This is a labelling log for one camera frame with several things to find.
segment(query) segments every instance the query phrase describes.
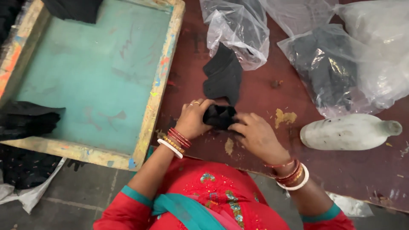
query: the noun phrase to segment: transparent plastic bag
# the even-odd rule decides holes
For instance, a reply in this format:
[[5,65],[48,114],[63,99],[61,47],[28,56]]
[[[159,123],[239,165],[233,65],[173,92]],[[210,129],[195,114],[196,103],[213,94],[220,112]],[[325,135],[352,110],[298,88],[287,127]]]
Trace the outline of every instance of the transparent plastic bag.
[[351,38],[342,25],[323,25],[277,45],[297,70],[317,110],[325,118],[380,112],[358,88],[359,67],[368,63],[381,66],[379,55]]
[[409,1],[377,0],[336,5],[354,39],[380,53],[390,71],[378,75],[376,63],[359,69],[360,89],[379,108],[409,94]]
[[235,51],[243,70],[267,62],[270,30],[265,10],[254,0],[200,0],[203,20],[209,24],[207,48],[213,56],[219,42]]
[[259,0],[270,17],[292,37],[331,20],[338,0]]

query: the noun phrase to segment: bottle neck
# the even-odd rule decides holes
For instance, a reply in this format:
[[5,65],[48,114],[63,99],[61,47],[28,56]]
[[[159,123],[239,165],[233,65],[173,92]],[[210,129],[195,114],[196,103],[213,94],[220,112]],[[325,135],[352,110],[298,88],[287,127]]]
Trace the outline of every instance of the bottle neck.
[[402,125],[397,121],[381,121],[379,122],[379,130],[386,137],[398,136],[402,133]]

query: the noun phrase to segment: red shirt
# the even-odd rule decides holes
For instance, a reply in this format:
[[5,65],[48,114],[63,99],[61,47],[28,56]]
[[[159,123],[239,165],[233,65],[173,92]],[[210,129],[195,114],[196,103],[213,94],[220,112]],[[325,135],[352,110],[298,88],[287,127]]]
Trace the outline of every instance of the red shirt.
[[[202,205],[216,212],[226,211],[244,230],[289,230],[252,178],[225,164],[174,159],[158,190],[158,194],[165,193],[197,195]],[[146,197],[126,187],[94,223],[94,230],[186,229],[169,212],[151,216],[151,206]],[[304,230],[355,229],[336,205],[328,213],[302,219],[308,222],[304,222]]]

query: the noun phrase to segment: plastic bottle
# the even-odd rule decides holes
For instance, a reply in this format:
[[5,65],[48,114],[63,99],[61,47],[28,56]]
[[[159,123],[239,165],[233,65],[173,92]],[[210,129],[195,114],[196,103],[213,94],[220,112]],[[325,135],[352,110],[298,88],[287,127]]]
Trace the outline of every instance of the plastic bottle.
[[369,114],[316,121],[301,129],[301,141],[319,150],[365,150],[383,144],[389,136],[402,133],[397,121],[382,121]]

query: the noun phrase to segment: woman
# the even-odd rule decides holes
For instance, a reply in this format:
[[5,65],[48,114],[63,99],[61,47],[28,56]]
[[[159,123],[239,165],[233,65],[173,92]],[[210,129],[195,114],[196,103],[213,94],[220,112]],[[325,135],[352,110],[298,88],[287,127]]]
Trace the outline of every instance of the woman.
[[[212,100],[183,105],[176,127],[94,223],[94,230],[287,230],[251,177],[225,164],[178,159],[189,140],[211,129],[202,122]],[[352,222],[290,157],[270,125],[254,113],[229,127],[246,149],[274,168],[305,230],[352,230]]]

